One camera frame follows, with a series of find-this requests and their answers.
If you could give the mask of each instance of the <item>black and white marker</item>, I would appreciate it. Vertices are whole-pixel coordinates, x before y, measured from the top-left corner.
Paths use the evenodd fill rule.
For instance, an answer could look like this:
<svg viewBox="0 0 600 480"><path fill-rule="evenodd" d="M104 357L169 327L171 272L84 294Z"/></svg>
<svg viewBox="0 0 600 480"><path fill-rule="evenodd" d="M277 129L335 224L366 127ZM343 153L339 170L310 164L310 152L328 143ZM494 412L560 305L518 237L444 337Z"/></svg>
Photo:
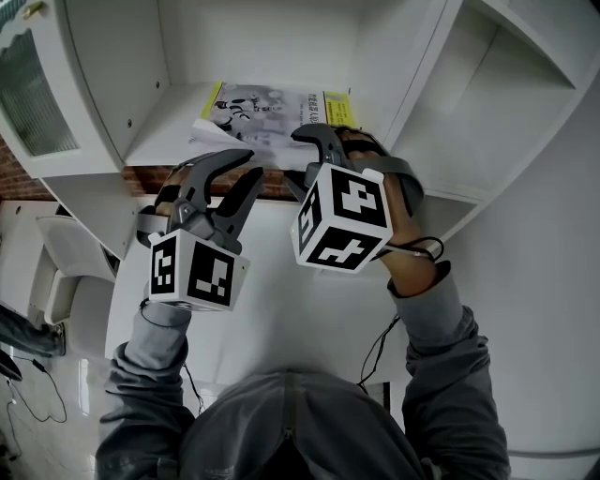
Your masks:
<svg viewBox="0 0 600 480"><path fill-rule="evenodd" d="M189 310L232 310L249 260L185 230L152 245L150 298Z"/></svg>
<svg viewBox="0 0 600 480"><path fill-rule="evenodd" d="M360 271L392 236L383 175L323 164L291 233L299 264Z"/></svg>

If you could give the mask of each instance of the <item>gray hoodie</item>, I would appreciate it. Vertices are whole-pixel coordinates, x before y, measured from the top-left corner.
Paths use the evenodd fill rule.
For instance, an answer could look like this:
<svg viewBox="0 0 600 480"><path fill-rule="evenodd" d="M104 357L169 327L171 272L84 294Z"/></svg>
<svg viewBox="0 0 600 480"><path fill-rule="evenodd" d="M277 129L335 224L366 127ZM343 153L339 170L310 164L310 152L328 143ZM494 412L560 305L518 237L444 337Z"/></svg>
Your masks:
<svg viewBox="0 0 600 480"><path fill-rule="evenodd" d="M293 369L231 386L194 419L183 406L180 376L190 314L149 304L136 315L129 343L114 353L97 477L261 478L287 439L316 479L508 478L487 339L458 301L449 262L438 264L427 292L392 294L411 340L406 433L355 384Z"/></svg>

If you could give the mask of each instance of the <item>brick wall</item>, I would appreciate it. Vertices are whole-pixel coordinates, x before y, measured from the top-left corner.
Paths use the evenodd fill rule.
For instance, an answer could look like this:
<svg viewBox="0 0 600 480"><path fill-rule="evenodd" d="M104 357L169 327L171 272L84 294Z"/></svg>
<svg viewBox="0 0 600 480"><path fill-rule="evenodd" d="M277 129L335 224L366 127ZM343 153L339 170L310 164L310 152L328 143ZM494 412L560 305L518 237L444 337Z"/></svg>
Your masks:
<svg viewBox="0 0 600 480"><path fill-rule="evenodd" d="M29 177L0 137L0 198L3 200L54 200L39 180Z"/></svg>
<svg viewBox="0 0 600 480"><path fill-rule="evenodd" d="M123 178L131 194L142 196L157 194L172 167L126 167ZM227 193L237 179L248 169L234 169L215 179L211 193ZM292 200L293 195L285 185L283 172L265 170L261 198ZM21 164L12 155L2 137L0 137L0 198L4 200L54 200L39 180L29 177Z"/></svg>

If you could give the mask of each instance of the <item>black cable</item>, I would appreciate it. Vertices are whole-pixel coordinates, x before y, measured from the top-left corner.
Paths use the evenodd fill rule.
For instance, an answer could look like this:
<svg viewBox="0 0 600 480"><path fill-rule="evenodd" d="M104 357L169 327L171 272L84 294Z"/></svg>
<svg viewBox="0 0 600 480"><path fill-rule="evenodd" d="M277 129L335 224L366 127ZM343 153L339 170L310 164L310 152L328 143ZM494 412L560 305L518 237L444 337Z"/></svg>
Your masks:
<svg viewBox="0 0 600 480"><path fill-rule="evenodd" d="M189 373L188 364L184 364L184 368L186 369L187 375L189 376L189 381L191 382L191 389L194 391L194 395L198 399L198 415L200 415L204 410L204 400L196 390L196 385L194 381L191 379L191 373Z"/></svg>
<svg viewBox="0 0 600 480"><path fill-rule="evenodd" d="M52 377L50 377L50 380L52 381L52 384L54 385L54 389L56 389L56 394L58 394L58 388L56 388L56 383L54 383L54 380L53 380ZM21 392L16 387L16 385L13 384L12 388L15 389L15 392L17 392L17 394L21 398L23 404L25 405L25 407L27 408L27 410L31 413L31 416L33 416L36 420L38 420L40 424L48 422L48 420L52 420L53 422L56 422L57 424L64 424L64 423L66 423L66 421L67 421L67 409L65 408L65 402L63 401L63 398L60 396L60 394L58 394L58 398L60 399L60 402L63 405L63 413L65 414L65 419L64 420L56 420L53 416L48 415L46 418L44 418L42 420L41 418L37 417L35 413L33 413L33 411L31 410L31 408L29 407L29 405L27 404L27 402L23 398L23 395L21 395Z"/></svg>
<svg viewBox="0 0 600 480"><path fill-rule="evenodd" d="M27 407L27 410L31 413L31 415L38 420L40 423L44 423L47 422L48 420L53 420L54 422L56 422L57 424L64 424L67 421L67 407L65 407L65 401L63 400L63 398L60 395L60 392L58 391L58 387L56 386L56 382L54 381L53 376L48 372L48 370L46 370L46 368L41 365L39 363L38 360L36 360L35 358L32 360L31 358L23 358L21 356L12 356L13 358L18 358L19 360L26 360L28 362L31 362L32 365L37 368L39 371L41 371L42 373L45 373L46 375L48 375L48 378L50 379L50 381L52 382L52 385L54 385L54 390L56 391L56 395L58 396L58 399L60 400L61 405L63 406L63 414L65 415L65 419L64 420L57 420L56 418L54 418L51 415L48 415L45 419L41 420L40 418L38 418L33 411L29 408L29 405L27 404L27 402L25 401L25 399L23 398L23 395L21 395L21 392L19 391L19 389L17 388L17 386L14 383L9 383L8 387L10 387L12 385L12 387L15 389L15 391L17 392L17 394L19 394L19 397L21 398L22 402L24 403L25 407Z"/></svg>
<svg viewBox="0 0 600 480"><path fill-rule="evenodd" d="M360 382L357 383L357 385L367 395L368 395L368 392L367 392L367 389L365 388L365 382L368 379L370 379L373 376L373 374L377 371L377 364L379 363L379 359L382 358L382 354L383 354L383 346L385 345L385 338L387 337L387 334L389 334L392 331L392 329L394 328L396 323L398 323L399 320L400 320L400 317L398 315L396 315L394 317L394 319L392 320L392 322L388 325L388 327L385 330L383 330L382 334L377 337L377 339L375 340L375 342L373 343L373 345L371 346L370 350L367 353L367 358L365 358L365 361L363 362L363 367L360 370ZM381 343L379 345L379 350L377 352L377 356L375 357L375 363L373 364L373 369L365 377L365 366L367 365L367 361L368 361L369 357L371 356L371 354L373 353L373 350L375 349L375 346L377 345L378 341L380 341Z"/></svg>

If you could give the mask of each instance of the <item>wire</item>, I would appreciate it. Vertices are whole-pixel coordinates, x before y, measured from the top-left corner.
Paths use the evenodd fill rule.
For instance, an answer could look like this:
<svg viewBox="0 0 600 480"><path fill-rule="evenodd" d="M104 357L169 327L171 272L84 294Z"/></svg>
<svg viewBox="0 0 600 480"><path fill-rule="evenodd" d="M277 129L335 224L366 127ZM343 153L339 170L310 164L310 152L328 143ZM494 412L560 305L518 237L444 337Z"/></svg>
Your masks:
<svg viewBox="0 0 600 480"><path fill-rule="evenodd" d="M196 390L196 385L194 384L194 381L191 379L191 373L189 373L189 368L188 368L187 363L184 364L184 368L186 369L187 375L189 376L189 381L191 382L191 389L194 391L194 395L198 399L198 405L199 405L198 406L198 415L200 416L200 414L204 410L204 400L198 393L198 390Z"/></svg>
<svg viewBox="0 0 600 480"><path fill-rule="evenodd" d="M25 407L27 408L27 410L31 413L31 416L33 416L36 420L39 421L39 423L43 424L45 422L47 422L48 420L52 420L53 422L56 422L57 424L64 424L67 421L67 408L65 407L65 401L63 400L63 398L60 396L60 393L58 392L58 387L56 386L56 383L54 382L54 379L52 377L52 375L50 373L48 373L46 371L46 369L41 370L43 373L45 373L46 375L48 375L48 378L50 379L50 381L52 382L52 385L54 385L54 390L56 391L56 395L58 396L58 399L60 400L61 405L63 406L63 414L65 416L65 418L63 420L57 420L56 418L54 418L51 415L48 415L46 418L41 419L39 418L35 413L33 413L33 411L31 410L31 408L29 407L29 405L27 404L27 401L25 400L25 398L23 398L23 395L21 395L21 392L19 391L19 389L17 388L17 386L13 383L10 383L8 385L8 388L12 387L15 389L15 392L17 392L17 394L19 395L19 397L21 398L23 404L25 405Z"/></svg>
<svg viewBox="0 0 600 480"><path fill-rule="evenodd" d="M394 317L394 319L392 319L392 322L388 325L388 327L385 330L383 330L382 334L379 335L377 337L377 339L373 342L373 345L371 346L370 350L368 351L367 357L365 358L365 361L363 362L363 366L360 370L360 382L357 383L357 385L367 395L368 395L368 392L367 392L367 389L365 388L365 382L368 379L370 379L373 376L373 374L377 371L377 364L379 363L379 359L382 358L382 354L383 354L383 346L385 345L385 338L387 337L387 334L389 334L392 331L392 329L394 328L396 323L398 323L399 320L400 320L400 317L398 315L396 315ZM365 366L367 365L367 361L368 361L369 357L371 356L371 354L373 353L373 350L375 349L377 342L381 342L381 343L379 345L379 350L377 351L377 356L375 357L375 363L373 364L373 369L370 371L370 373L367 376L365 376Z"/></svg>
<svg viewBox="0 0 600 480"><path fill-rule="evenodd" d="M31 408L29 407L29 405L25 401L25 398L23 398L23 395L21 395L21 392L19 391L19 389L11 381L7 380L8 389L10 390L11 395L12 395L12 389L14 388L15 392L17 392L17 394L21 398L22 403L25 405L25 407L27 408L27 410L31 413L31 416L33 416L36 420L38 420L39 423L43 424L43 423L47 422L48 420L52 420L53 422L55 422L57 424L64 424L64 423L66 423L66 421L67 421L67 407L65 407L65 401L63 400L63 398L60 395L60 392L58 391L58 387L56 386L56 382L54 381L53 376L35 358L32 360L31 358L24 358L22 356L16 356L16 355L12 355L12 358L18 358L19 360L26 360L27 362L31 362L32 365L35 368L37 368L42 373L45 373L46 375L48 375L48 378L52 382L52 385L54 385L54 390L56 391L56 395L58 396L58 399L60 400L60 403L63 406L63 414L65 415L65 419L64 420L57 420L56 418L54 418L51 415L48 415L43 420L41 418L39 418L35 413L33 413L33 411L31 410ZM21 455L23 454L23 450L21 449L21 446L19 445L19 441L17 440L17 435L15 434L15 427L14 427L14 425L12 423L12 417L10 416L10 405L12 405L13 403L14 403L14 396L13 396L13 400L10 401L9 403L7 403L7 415L8 415L8 421L10 423L10 430L12 432L12 438L13 438L13 440L15 442L15 445L17 445L17 448L19 449L19 454L15 455L15 456L12 456L9 459L10 461L15 461L16 459L20 458Z"/></svg>

